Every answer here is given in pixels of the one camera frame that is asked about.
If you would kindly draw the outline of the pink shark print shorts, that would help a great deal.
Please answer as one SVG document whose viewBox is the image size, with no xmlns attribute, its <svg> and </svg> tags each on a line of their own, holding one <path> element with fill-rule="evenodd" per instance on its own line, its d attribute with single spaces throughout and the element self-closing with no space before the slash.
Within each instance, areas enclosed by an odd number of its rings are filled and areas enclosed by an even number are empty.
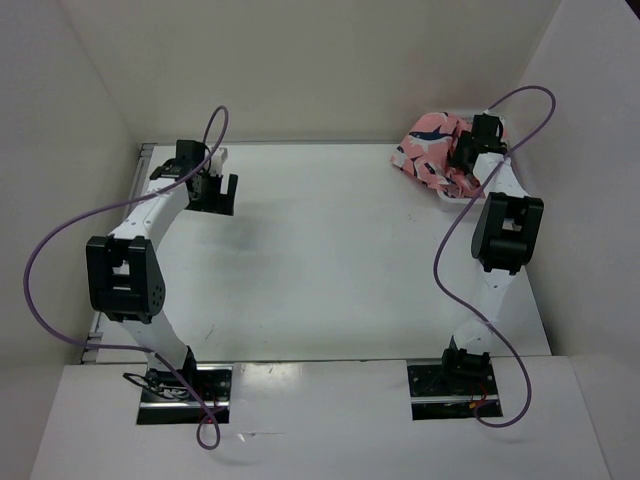
<svg viewBox="0 0 640 480">
<path fill-rule="evenodd" d="M 395 147 L 390 163 L 416 182 L 435 191 L 448 182 L 447 157 L 452 153 L 458 115 L 432 112 L 420 117 Z"/>
</svg>

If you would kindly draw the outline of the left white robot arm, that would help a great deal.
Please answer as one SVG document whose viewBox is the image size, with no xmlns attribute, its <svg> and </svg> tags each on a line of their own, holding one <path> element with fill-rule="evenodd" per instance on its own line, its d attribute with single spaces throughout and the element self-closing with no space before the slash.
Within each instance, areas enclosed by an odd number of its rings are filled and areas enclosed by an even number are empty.
<svg viewBox="0 0 640 480">
<path fill-rule="evenodd" d="M 184 210 L 233 215 L 238 177 L 223 175 L 227 158 L 225 148 L 177 141 L 174 157 L 150 175 L 147 200 L 109 235 L 94 236 L 86 245 L 92 307 L 120 324 L 148 361 L 144 376 L 126 378 L 163 399 L 191 398 L 200 376 L 192 350 L 164 312 L 166 285 L 156 250 Z"/>
</svg>

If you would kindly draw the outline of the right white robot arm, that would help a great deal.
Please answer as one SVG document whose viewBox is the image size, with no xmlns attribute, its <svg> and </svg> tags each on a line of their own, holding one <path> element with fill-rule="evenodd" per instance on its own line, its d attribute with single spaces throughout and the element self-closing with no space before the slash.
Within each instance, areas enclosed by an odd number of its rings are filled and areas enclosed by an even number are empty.
<svg viewBox="0 0 640 480">
<path fill-rule="evenodd" d="M 453 166 L 485 186 L 471 239 L 471 255 L 481 274 L 471 305 L 487 319 L 471 314 L 443 353 L 439 382 L 455 394 L 479 393 L 488 385 L 490 352 L 498 342 L 491 328 L 515 275 L 533 256 L 544 211 L 543 201 L 530 196 L 516 178 L 503 136 L 499 117 L 476 115 L 471 129 L 460 134 L 452 157 Z"/>
</svg>

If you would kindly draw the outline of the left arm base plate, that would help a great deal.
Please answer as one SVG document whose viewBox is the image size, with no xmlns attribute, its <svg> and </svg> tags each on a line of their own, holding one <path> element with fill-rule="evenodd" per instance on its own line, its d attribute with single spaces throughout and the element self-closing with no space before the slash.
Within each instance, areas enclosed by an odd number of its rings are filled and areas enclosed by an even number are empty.
<svg viewBox="0 0 640 480">
<path fill-rule="evenodd" d="M 141 389 L 138 425 L 197 425 L 205 417 L 195 397 L 170 373 L 165 381 L 152 380 L 151 372 L 123 377 Z M 214 411 L 219 424 L 229 423 L 232 377 L 231 364 L 199 364 L 193 375 L 194 390 Z"/>
</svg>

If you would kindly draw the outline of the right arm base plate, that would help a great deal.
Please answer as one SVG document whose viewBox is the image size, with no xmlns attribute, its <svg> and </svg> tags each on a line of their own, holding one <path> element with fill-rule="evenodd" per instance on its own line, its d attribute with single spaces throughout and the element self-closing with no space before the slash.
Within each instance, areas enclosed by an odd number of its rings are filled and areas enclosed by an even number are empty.
<svg viewBox="0 0 640 480">
<path fill-rule="evenodd" d="M 408 362 L 407 375 L 413 421 L 503 417 L 492 366 L 480 379 L 446 379 L 440 362 Z"/>
</svg>

